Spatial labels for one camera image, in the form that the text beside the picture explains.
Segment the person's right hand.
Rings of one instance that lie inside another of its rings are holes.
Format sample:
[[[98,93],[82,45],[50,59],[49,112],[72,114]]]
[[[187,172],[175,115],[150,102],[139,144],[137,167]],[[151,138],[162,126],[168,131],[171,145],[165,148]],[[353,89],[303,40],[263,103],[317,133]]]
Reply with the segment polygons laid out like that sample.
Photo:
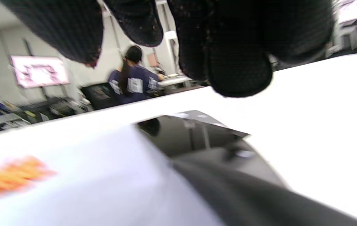
[[[32,33],[69,60],[96,67],[103,40],[97,0],[1,0]],[[331,40],[331,0],[168,0],[179,66],[222,96],[242,98],[273,79],[269,57],[298,65]]]

